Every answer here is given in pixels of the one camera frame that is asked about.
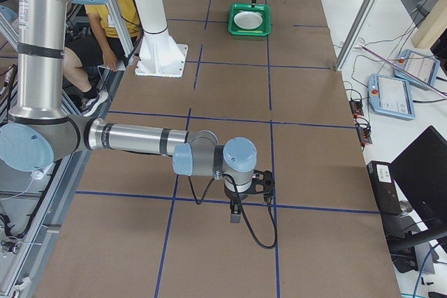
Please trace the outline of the white round plate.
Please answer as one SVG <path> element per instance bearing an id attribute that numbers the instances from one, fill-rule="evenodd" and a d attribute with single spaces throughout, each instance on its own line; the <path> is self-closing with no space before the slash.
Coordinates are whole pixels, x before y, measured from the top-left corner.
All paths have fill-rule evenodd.
<path id="1" fill-rule="evenodd" d="M 263 23 L 263 17 L 257 12 L 241 11 L 233 18 L 234 23 L 243 30 L 254 30 Z"/>

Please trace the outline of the green plastic tray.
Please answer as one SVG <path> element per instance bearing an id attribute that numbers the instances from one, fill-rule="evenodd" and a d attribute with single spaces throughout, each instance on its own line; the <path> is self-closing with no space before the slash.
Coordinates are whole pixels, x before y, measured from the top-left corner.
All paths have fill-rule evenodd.
<path id="1" fill-rule="evenodd" d="M 262 25 L 259 26 L 259 28 L 254 29 L 254 31 L 264 31 L 266 33 L 268 33 L 266 36 L 268 36 L 271 32 L 271 12 L 270 12 L 270 7 L 268 5 L 265 5 L 265 9 L 262 11 L 252 11 L 252 10 L 238 10 L 237 8 L 235 8 L 235 4 L 238 3 L 234 3 L 231 7 L 230 7 L 230 12 L 229 12 L 229 18 L 228 18 L 228 32 L 234 36 L 239 36 L 239 35 L 235 35 L 234 32 L 237 30 L 243 30 L 241 28 L 239 28 L 233 21 L 234 16 L 241 12 L 241 11 L 251 11 L 251 12 L 257 12 L 260 15 L 262 15 L 263 17 L 263 23 Z M 250 36 L 250 37 L 261 37 L 264 38 L 266 36 Z"/>

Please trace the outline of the yellow plastic spoon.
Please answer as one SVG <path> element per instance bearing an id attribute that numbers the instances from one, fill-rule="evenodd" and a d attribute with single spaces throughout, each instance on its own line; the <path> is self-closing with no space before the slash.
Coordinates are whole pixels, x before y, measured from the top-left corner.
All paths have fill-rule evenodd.
<path id="1" fill-rule="evenodd" d="M 235 35 L 240 36 L 266 36 L 268 33 L 264 31 L 247 31 L 247 30 L 237 30 L 234 32 Z"/>

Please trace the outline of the near orange black hub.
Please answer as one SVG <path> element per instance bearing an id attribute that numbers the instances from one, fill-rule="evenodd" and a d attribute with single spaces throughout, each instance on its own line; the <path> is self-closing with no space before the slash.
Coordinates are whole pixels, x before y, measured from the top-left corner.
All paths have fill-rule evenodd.
<path id="1" fill-rule="evenodd" d="M 354 124 L 356 126 L 360 146 L 364 148 L 366 145 L 372 144 L 372 128 L 369 121 L 364 117 L 356 117 L 354 119 Z"/>

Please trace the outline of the orange black hub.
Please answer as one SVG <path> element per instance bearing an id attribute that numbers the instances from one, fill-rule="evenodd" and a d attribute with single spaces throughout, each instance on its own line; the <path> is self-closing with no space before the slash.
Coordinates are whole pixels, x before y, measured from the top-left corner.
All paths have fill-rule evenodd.
<path id="1" fill-rule="evenodd" d="M 354 119 L 354 124 L 356 126 L 360 146 L 364 148 L 366 145 L 372 144 L 372 128 L 369 121 L 364 117 L 356 117 Z"/>
<path id="2" fill-rule="evenodd" d="M 354 117 L 363 117 L 363 104 L 361 99 L 350 99 L 349 100 L 349 106 L 351 109 L 351 113 Z"/>

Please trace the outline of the far orange black hub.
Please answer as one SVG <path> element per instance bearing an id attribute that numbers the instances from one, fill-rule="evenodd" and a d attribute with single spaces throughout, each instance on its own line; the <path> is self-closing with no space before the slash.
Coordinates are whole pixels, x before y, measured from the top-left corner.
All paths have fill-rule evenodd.
<path id="1" fill-rule="evenodd" d="M 351 109 L 351 113 L 354 117 L 363 117 L 363 104 L 361 99 L 350 99 L 349 100 L 349 106 Z"/>

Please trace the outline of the black mini computer box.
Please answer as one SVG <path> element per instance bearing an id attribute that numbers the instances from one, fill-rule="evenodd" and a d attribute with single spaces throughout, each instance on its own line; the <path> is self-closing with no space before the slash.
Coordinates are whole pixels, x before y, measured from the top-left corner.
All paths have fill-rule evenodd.
<path id="1" fill-rule="evenodd" d="M 379 211 L 382 214 L 399 216 L 402 210 L 395 181 L 391 175 L 390 164 L 382 161 L 370 161 L 367 164 L 367 171 Z"/>

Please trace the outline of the seated person yellow shirt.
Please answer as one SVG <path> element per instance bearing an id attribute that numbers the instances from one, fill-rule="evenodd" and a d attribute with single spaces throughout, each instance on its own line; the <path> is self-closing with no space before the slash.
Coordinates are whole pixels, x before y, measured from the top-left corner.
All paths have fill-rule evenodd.
<path id="1" fill-rule="evenodd" d="M 133 0 L 117 0 L 126 27 L 135 42 L 140 34 L 140 20 Z M 86 67 L 105 65 L 117 70 L 117 61 L 124 60 L 124 50 L 116 30 L 117 24 L 106 5 L 86 5 L 92 35 L 70 42 L 65 47 L 64 77 L 82 93 L 79 110 L 88 117 L 106 101 L 108 93 L 90 84 Z"/>

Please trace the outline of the near blue teach pendant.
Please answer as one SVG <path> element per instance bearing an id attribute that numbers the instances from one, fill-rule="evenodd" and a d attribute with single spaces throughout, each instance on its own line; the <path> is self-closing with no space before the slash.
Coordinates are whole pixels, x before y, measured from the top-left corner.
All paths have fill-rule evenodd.
<path id="1" fill-rule="evenodd" d="M 369 104 L 377 114 L 413 120 L 416 112 L 410 88 L 407 80 L 372 74 L 368 79 Z"/>

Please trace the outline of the blue teach pendant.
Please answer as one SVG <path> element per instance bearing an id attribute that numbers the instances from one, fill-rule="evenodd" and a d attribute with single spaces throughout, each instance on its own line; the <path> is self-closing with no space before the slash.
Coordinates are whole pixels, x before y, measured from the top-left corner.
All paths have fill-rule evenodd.
<path id="1" fill-rule="evenodd" d="M 407 80 L 372 74 L 368 79 L 369 104 L 377 114 L 413 120 L 416 112 L 410 88 Z"/>
<path id="2" fill-rule="evenodd" d="M 415 50 L 404 50 L 399 55 L 397 65 L 433 87 L 440 69 L 440 60 L 433 56 L 423 55 Z"/>

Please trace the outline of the wooden board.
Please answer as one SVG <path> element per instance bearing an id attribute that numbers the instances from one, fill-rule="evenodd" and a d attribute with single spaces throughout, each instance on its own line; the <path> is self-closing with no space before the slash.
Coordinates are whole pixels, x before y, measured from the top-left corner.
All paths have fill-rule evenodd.
<path id="1" fill-rule="evenodd" d="M 430 49 L 446 30 L 446 1 L 438 0 L 411 38 L 413 46 L 418 49 Z"/>

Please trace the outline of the far blue teach pendant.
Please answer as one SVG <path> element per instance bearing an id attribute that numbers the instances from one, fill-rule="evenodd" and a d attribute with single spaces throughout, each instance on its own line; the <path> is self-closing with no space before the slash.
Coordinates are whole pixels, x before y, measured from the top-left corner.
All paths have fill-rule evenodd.
<path id="1" fill-rule="evenodd" d="M 415 50 L 404 50 L 399 55 L 397 65 L 433 87 L 440 69 L 440 60 L 433 56 L 423 55 Z"/>

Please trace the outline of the black computer monitor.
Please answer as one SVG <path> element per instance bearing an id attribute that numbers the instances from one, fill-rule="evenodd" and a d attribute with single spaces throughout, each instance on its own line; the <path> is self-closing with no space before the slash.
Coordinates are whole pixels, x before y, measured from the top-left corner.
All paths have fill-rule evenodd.
<path id="1" fill-rule="evenodd" d="M 446 139 L 428 126 L 390 164 L 390 172 L 427 229 L 390 240 L 391 253 L 425 242 L 446 241 Z"/>

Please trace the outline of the aluminium frame post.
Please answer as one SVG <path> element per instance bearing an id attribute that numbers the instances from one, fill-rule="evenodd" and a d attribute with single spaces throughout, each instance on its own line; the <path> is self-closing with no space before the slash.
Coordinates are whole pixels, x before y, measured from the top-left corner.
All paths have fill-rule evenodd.
<path id="1" fill-rule="evenodd" d="M 363 0 L 356 18 L 354 19 L 350 31 L 346 37 L 346 40 L 342 46 L 339 56 L 337 57 L 335 70 L 340 71 L 343 68 L 346 60 L 349 57 L 349 54 L 356 44 L 362 28 L 364 27 L 367 18 L 369 17 L 369 14 L 371 13 L 377 1 L 378 0 Z"/>

